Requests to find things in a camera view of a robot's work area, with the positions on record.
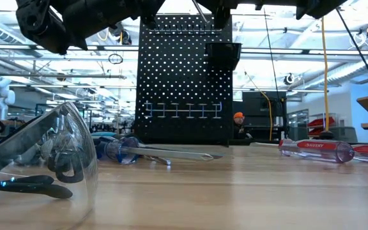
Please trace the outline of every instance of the workbench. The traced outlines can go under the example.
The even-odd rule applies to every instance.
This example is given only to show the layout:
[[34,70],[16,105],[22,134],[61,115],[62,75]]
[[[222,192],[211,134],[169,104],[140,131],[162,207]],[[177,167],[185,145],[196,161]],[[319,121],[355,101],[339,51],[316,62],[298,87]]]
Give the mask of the workbench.
[[[368,164],[282,157],[268,147],[191,148],[226,155],[211,162],[172,160],[170,167],[142,158],[134,165],[100,162],[95,209],[78,229],[368,230]],[[13,219],[29,205],[20,200],[29,195],[16,196],[10,202],[18,205],[0,213],[0,229],[66,222],[60,209],[44,206]],[[36,203],[50,199],[35,196]]]

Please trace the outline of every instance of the ceiling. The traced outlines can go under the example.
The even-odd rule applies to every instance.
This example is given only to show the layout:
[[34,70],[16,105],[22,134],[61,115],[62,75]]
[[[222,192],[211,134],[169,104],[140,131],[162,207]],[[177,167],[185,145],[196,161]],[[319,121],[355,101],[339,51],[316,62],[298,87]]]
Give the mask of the ceiling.
[[[311,17],[305,16],[301,20],[295,19],[295,7],[265,6],[267,23],[269,29],[269,39],[273,49],[322,49],[321,23]],[[15,10],[17,5],[15,0],[0,0],[0,29],[6,34],[15,37],[20,43],[30,44],[25,39],[18,27]],[[368,27],[368,1],[348,0],[342,6],[342,15],[346,20],[352,33],[361,49],[368,50],[368,40],[365,33],[357,35],[360,28]],[[198,13],[191,0],[166,0],[159,13]],[[243,44],[243,48],[268,48],[269,42],[266,32],[264,11],[255,11],[254,5],[241,4],[238,9],[232,11],[233,14],[233,42]],[[338,14],[335,11],[325,17],[326,46],[329,50],[355,50],[349,40]],[[132,45],[139,44],[139,20],[126,19],[122,22],[124,28],[129,32]],[[88,45],[119,45],[115,37],[106,36],[107,30],[87,39]],[[19,53],[12,50],[0,50],[0,57],[10,60],[25,69],[39,70],[41,77],[28,79],[32,84],[84,84],[90,86],[122,86],[122,89],[96,89],[101,95],[100,100],[118,100],[117,108],[124,109],[126,113],[134,113],[135,83],[137,74],[137,51],[70,51],[63,57],[51,54],[45,50],[38,50],[42,58],[35,58],[29,53]],[[108,62],[109,55],[117,53],[123,56],[124,62],[113,65]],[[345,68],[361,61],[358,56],[335,56],[331,57],[328,65],[330,69]],[[323,56],[297,56],[297,55],[277,55],[274,60],[277,84],[280,88],[290,88],[283,83],[283,77],[293,74],[300,79],[292,86],[296,89],[305,89],[303,83],[318,80],[324,73],[325,64]],[[6,61],[0,60],[0,72],[3,73],[23,73],[24,68],[12,66]],[[254,87],[249,78],[245,76],[247,72],[254,83],[260,88],[274,88],[275,78],[273,76],[273,66],[269,54],[243,54],[237,69],[234,71],[235,88]],[[75,75],[112,75],[122,76],[122,78],[71,78],[65,82],[56,78],[44,77],[44,75],[54,74],[75,74]],[[13,78],[17,83],[23,83],[23,78]],[[45,88],[44,93],[49,98],[54,98],[51,93],[58,94],[62,91],[65,94],[76,95],[77,89],[70,88]],[[240,98],[240,93],[235,92],[234,99]],[[83,98],[89,100],[93,94],[87,92]]]

